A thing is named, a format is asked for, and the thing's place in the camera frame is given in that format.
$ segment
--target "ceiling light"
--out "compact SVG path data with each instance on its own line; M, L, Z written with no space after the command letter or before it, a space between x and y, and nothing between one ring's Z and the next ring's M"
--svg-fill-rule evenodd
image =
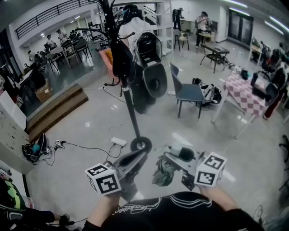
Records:
M284 35L284 33L282 31L280 31L277 27L274 27L272 24L268 23L265 21L265 23L269 26L272 27L274 30L278 31L280 34Z
M236 5L248 8L247 5L245 5L245 4L241 3L241 2L235 2L235 1L231 1L231 0L222 0L222 1L229 2L229 3L232 3L232 4L236 4Z
M270 19L271 19L272 21L274 21L275 23L277 23L279 26L283 27L287 32L289 32L288 27L284 26L281 22L279 22L278 20L276 20L275 18L273 18L273 17L271 17L271 16L270 16Z
M243 12L243 11L240 11L240 10L238 10L238 9L231 8L231 7L230 7L229 9L231 9L231 10L233 10L233 11L236 11L236 12L239 12L239 13L244 14L244 15L250 16L248 13Z

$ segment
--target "forearm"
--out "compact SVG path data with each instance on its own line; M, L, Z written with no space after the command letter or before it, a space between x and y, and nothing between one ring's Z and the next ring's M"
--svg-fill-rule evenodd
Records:
M103 196L95 210L90 214L87 221L101 227L103 222L117 209L119 204L119 195Z
M239 208L237 202L226 193L220 186L216 185L215 187L206 187L199 186L200 193L207 198L216 202L224 211L229 211L232 209Z

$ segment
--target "power strip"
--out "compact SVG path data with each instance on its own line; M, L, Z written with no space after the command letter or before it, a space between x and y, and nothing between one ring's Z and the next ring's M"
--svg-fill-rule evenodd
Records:
M112 138L112 142L123 147L126 146L126 143L127 143L125 140L122 140L116 137Z

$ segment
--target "black t-shirt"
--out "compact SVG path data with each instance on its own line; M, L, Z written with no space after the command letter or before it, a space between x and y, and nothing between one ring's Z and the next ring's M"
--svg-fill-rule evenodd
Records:
M134 201L119 207L101 228L86 222L83 231L191 230L262 231L241 209L225 212L207 197L181 192L155 199Z

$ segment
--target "blue object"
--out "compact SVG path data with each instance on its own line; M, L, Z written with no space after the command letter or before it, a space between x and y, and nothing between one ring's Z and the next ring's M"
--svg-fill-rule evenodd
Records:
M39 149L40 149L40 146L38 144L35 144L35 145L33 145L32 152L35 153L35 152L39 151Z

